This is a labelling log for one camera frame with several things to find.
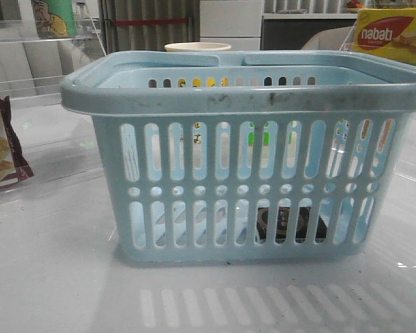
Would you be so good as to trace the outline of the light blue plastic basket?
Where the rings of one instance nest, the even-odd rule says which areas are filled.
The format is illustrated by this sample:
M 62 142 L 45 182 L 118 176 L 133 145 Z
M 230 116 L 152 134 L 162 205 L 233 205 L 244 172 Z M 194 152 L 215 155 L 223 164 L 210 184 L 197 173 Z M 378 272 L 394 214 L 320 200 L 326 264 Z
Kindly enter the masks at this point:
M 331 258 L 365 247 L 416 112 L 416 67 L 345 51 L 123 51 L 60 91 L 92 118 L 130 260 Z M 281 244 L 279 207 L 291 209 Z

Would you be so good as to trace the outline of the cream paper cup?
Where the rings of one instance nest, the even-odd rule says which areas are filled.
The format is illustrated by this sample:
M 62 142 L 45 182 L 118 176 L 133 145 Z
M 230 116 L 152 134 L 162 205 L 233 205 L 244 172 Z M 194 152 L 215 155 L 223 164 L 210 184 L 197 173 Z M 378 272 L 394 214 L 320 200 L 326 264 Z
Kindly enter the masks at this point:
M 232 46 L 215 42 L 182 42 L 164 46 L 166 52 L 219 52 L 230 51 Z

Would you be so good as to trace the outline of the white drawer cabinet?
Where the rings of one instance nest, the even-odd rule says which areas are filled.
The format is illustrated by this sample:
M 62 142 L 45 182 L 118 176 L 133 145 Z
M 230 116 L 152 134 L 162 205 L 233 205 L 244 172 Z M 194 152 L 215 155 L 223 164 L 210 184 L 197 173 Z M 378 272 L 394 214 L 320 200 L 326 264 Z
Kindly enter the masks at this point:
M 228 44 L 233 51 L 258 51 L 263 8 L 263 1 L 201 1 L 200 40 Z

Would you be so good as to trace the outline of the brown cracker snack bag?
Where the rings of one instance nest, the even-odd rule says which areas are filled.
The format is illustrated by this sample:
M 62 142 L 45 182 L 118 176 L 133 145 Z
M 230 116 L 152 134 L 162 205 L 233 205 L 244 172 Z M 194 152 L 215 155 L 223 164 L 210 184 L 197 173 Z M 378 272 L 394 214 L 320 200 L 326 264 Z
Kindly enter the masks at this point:
M 34 176 L 11 124 L 10 99 L 0 99 L 0 188 Z

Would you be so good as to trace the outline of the clear acrylic shelf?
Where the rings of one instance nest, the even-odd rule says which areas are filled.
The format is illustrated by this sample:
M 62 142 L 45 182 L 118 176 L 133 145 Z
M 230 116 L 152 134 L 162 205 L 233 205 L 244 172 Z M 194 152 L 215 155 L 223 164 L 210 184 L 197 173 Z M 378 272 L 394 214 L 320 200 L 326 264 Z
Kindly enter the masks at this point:
M 95 19 L 77 20 L 66 38 L 41 38 L 32 21 L 0 21 L 0 99 L 55 98 L 65 76 L 104 55 Z

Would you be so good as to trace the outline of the green cartoon snack package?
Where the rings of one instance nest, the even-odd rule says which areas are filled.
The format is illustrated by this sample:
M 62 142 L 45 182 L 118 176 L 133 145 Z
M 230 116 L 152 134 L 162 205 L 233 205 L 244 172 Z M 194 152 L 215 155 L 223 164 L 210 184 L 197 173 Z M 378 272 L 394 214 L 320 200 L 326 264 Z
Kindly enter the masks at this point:
M 72 2 L 67 0 L 32 0 L 37 35 L 40 38 L 76 36 Z

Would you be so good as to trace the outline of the yellow nabati wafer box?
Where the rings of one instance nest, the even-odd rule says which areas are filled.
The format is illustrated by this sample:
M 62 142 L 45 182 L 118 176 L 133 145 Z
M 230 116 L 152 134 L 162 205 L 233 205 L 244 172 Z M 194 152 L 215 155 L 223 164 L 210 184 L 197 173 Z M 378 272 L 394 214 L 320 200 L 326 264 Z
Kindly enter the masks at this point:
M 360 10 L 352 49 L 416 66 L 416 8 Z

